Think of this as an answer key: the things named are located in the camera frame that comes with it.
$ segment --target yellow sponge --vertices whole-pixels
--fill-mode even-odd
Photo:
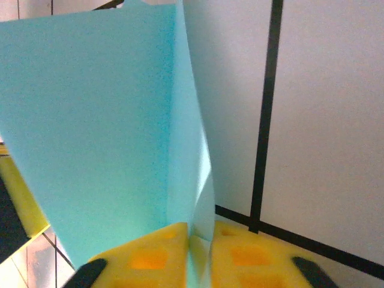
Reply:
[[[294,256],[310,256],[294,247],[220,221],[212,243],[212,288],[311,288]]]
[[[92,288],[185,288],[188,227],[176,223],[103,252],[107,266]]]

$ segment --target yellow object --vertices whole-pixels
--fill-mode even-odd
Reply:
[[[185,288],[188,227],[176,223],[103,252],[107,266],[92,288]]]
[[[291,261],[311,260],[303,251],[216,221],[212,242],[212,288],[311,288]]]
[[[8,155],[8,150],[4,144],[0,144],[0,156],[1,155]]]
[[[0,175],[27,236],[35,238],[49,223],[11,157],[0,158]]]

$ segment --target tile floor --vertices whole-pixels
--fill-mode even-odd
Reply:
[[[0,264],[1,288],[60,288],[73,266],[52,228]]]

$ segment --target white panel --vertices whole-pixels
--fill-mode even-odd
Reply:
[[[262,221],[384,264],[384,2],[284,3]]]
[[[271,0],[184,2],[215,201],[249,215]]]
[[[91,11],[108,2],[110,2],[110,0],[54,0],[53,14],[57,15]]]
[[[19,0],[20,19],[51,15],[51,0]]]
[[[0,22],[19,19],[17,0],[0,0]]]

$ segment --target black horizontal line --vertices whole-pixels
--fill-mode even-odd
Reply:
[[[227,219],[231,219],[237,223],[249,226],[250,218],[241,213],[229,210],[218,205],[215,206],[215,212],[217,215],[226,217]]]
[[[216,214],[249,226],[250,218],[238,212],[216,205]],[[384,280],[384,266],[335,247],[317,242],[288,230],[260,221],[259,230],[333,261],[344,264],[381,280]]]
[[[94,10],[102,10],[102,9],[111,9],[111,8],[116,8],[117,5],[120,5],[121,3],[123,3],[124,0],[112,0],[108,3],[105,3],[104,5],[100,6],[100,7],[97,7],[96,9]]]

